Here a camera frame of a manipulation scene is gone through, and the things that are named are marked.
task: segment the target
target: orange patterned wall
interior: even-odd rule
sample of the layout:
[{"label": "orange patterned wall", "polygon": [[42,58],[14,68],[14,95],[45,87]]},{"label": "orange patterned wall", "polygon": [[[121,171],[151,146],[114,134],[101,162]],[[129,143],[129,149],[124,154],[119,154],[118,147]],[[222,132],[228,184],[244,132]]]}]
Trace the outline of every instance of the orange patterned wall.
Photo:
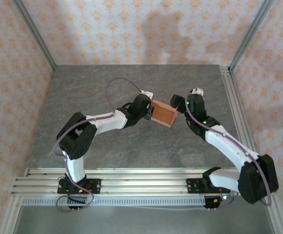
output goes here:
[{"label": "orange patterned wall", "polygon": [[273,3],[235,77],[259,152],[275,161],[283,200],[283,0]]},{"label": "orange patterned wall", "polygon": [[58,65],[229,65],[263,0],[24,0]]},{"label": "orange patterned wall", "polygon": [[0,225],[22,175],[52,70],[11,0],[0,0]]}]

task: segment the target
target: wall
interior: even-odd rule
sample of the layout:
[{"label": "wall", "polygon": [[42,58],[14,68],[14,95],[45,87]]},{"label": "wall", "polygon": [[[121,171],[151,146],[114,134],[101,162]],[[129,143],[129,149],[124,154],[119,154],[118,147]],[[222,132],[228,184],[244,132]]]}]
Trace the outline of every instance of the wall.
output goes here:
[{"label": "wall", "polygon": [[259,152],[275,161],[283,199],[283,0],[273,4],[235,78]]},{"label": "wall", "polygon": [[11,0],[0,0],[0,225],[53,73]]},{"label": "wall", "polygon": [[24,0],[58,65],[229,65],[262,0]]}]

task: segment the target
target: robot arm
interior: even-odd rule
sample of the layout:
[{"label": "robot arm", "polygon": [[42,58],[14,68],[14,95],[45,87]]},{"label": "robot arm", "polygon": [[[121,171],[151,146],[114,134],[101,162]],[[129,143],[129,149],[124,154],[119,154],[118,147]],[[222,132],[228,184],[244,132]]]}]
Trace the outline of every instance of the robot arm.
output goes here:
[{"label": "robot arm", "polygon": [[[63,154],[67,157],[67,166],[70,178],[79,186],[86,186],[83,156],[88,151],[94,136],[112,130],[134,126],[140,119],[146,118],[152,112],[151,99],[153,93],[141,91],[132,103],[127,103],[115,112],[98,116],[84,116],[81,112],[75,113],[57,135],[58,138],[70,127],[78,122],[88,119],[85,123],[70,131],[59,143]],[[75,188],[66,175],[60,180],[60,185],[65,194],[75,194]]]},{"label": "robot arm", "polygon": [[195,187],[204,191],[216,187],[227,188],[239,192],[247,202],[253,204],[267,195],[258,164],[270,192],[275,192],[279,188],[272,158],[269,155],[260,156],[245,147],[217,120],[208,116],[204,107],[202,89],[193,89],[187,101],[181,96],[173,95],[170,105],[185,115],[188,127],[196,135],[215,146],[238,169],[238,172],[231,172],[220,167],[211,168],[203,173],[200,184],[195,184]]}]

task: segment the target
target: gray marble table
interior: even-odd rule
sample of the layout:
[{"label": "gray marble table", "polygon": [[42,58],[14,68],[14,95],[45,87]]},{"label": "gray marble table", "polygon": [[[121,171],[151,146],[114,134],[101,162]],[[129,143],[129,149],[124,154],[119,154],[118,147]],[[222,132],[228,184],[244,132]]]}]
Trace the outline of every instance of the gray marble table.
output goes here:
[{"label": "gray marble table", "polygon": [[[28,168],[63,168],[51,153],[56,135],[75,112],[99,115],[111,111],[105,85],[115,77],[127,77],[154,99],[169,103],[172,94],[186,96],[197,86],[204,90],[208,114],[237,137],[226,90],[218,65],[86,65],[59,66],[47,97]],[[133,101],[138,91],[116,80],[109,88],[115,107]],[[85,155],[85,168],[231,167],[216,148],[197,137],[183,115],[171,128],[154,121],[97,135]]]}]

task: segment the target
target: wooden box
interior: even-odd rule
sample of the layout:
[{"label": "wooden box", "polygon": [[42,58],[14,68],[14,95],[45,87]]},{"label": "wooden box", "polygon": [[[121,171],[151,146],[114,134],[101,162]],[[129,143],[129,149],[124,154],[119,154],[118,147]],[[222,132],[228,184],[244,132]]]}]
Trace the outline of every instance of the wooden box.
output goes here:
[{"label": "wooden box", "polygon": [[157,100],[153,100],[151,106],[154,107],[151,120],[170,128],[177,117],[177,110]]}]

